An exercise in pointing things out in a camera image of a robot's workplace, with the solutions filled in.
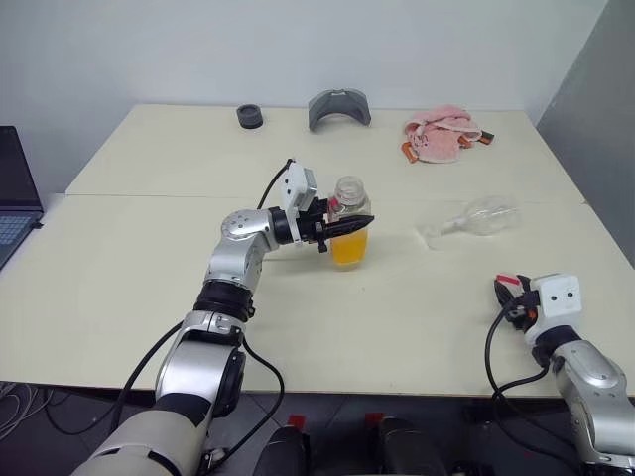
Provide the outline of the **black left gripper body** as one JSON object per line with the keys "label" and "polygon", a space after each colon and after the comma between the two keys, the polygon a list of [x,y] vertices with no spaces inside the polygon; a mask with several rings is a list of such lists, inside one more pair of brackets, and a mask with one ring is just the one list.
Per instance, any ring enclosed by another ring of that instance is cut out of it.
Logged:
{"label": "black left gripper body", "polygon": [[299,212],[297,219],[301,241],[317,244],[320,253],[327,252],[326,241],[335,236],[334,228],[327,219],[328,199],[314,197],[306,211]]}

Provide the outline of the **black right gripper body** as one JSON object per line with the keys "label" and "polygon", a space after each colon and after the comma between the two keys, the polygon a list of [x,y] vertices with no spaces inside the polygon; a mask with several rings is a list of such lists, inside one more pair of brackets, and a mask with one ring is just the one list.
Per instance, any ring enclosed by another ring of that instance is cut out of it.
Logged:
{"label": "black right gripper body", "polygon": [[540,297],[537,291],[528,291],[518,297],[512,297],[507,311],[507,321],[516,330],[526,332],[538,319],[539,304]]}

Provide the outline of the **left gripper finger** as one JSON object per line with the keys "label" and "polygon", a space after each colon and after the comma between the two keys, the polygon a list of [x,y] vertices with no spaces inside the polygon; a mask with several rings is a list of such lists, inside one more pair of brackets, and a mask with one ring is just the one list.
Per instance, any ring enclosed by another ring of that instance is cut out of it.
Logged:
{"label": "left gripper finger", "polygon": [[374,216],[367,214],[343,216],[340,219],[325,225],[324,237],[337,238],[352,234],[366,228],[373,220]]}

